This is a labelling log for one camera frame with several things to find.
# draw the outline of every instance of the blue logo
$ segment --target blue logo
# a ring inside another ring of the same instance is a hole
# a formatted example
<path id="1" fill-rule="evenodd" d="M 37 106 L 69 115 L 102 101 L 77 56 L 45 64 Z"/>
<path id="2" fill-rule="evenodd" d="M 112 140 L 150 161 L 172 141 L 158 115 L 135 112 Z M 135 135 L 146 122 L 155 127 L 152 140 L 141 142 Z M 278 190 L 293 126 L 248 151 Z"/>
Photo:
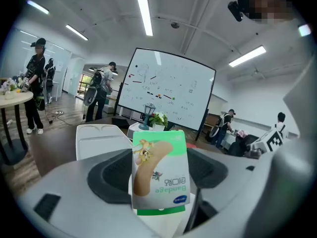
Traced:
<path id="1" fill-rule="evenodd" d="M 187 199 L 187 196 L 183 195 L 183 196 L 179 196 L 177 198 L 174 199 L 174 204 L 179 204 L 179 203 L 185 203 Z"/>

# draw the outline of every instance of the white sneaker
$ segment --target white sneaker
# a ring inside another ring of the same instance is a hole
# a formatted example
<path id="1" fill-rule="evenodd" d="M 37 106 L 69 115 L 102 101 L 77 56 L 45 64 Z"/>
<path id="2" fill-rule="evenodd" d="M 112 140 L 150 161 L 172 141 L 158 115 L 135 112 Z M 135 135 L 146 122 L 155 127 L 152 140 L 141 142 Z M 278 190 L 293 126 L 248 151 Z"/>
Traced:
<path id="1" fill-rule="evenodd" d="M 34 128 L 34 129 L 27 128 L 27 129 L 26 129 L 26 133 L 27 133 L 27 134 L 31 134 L 33 130 L 35 130 L 35 128 Z"/>

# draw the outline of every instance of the black pants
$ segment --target black pants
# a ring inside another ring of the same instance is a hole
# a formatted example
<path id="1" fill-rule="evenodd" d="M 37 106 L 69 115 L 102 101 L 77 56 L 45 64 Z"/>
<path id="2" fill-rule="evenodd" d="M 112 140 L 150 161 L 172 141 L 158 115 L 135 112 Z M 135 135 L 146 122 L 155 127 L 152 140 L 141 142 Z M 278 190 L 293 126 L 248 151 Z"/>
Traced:
<path id="1" fill-rule="evenodd" d="M 25 102 L 24 105 L 29 128 L 34 129 L 35 123 L 38 129 L 43 129 L 43 124 L 36 108 L 35 100 L 32 98 L 31 100 Z"/>
<path id="2" fill-rule="evenodd" d="M 107 93 L 103 89 L 97 90 L 97 95 L 94 102 L 92 102 L 90 106 L 88 107 L 86 121 L 93 120 L 94 108 L 97 102 L 98 102 L 98 110 L 96 113 L 95 120 L 99 120 L 103 118 L 103 109 L 106 102 L 106 96 L 107 96 Z"/>

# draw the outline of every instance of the round table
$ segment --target round table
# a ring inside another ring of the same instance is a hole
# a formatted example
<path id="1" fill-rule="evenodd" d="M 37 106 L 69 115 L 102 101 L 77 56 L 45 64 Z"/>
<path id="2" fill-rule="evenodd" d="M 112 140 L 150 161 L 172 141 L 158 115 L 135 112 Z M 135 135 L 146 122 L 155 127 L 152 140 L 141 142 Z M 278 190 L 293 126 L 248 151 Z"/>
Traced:
<path id="1" fill-rule="evenodd" d="M 7 138 L 7 143 L 2 146 L 0 142 L 0 152 L 4 163 L 6 165 L 14 165 L 19 163 L 28 151 L 28 145 L 25 142 L 23 131 L 21 127 L 21 120 L 20 120 L 20 110 L 19 104 L 25 103 L 33 98 L 32 92 L 26 93 L 15 93 L 15 96 L 11 100 L 6 100 L 4 95 L 0 95 L 0 109 L 2 114 L 2 122 L 4 127 L 4 132 Z M 5 108 L 9 108 L 14 106 L 15 111 L 15 118 L 16 118 L 16 126 L 18 129 L 20 139 L 11 140 L 8 126 L 6 124 L 6 117 L 5 117 Z"/>

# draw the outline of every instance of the window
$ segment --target window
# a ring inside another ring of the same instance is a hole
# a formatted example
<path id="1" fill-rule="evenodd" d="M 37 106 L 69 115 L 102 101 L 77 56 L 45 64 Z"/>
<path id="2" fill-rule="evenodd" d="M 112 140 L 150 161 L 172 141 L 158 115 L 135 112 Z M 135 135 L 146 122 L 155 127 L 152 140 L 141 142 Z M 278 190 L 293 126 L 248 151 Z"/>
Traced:
<path id="1" fill-rule="evenodd" d="M 87 88 L 92 80 L 92 77 L 81 74 L 80 80 L 79 80 L 79 85 L 77 89 L 77 94 L 84 97 L 85 93 L 87 91 Z"/>

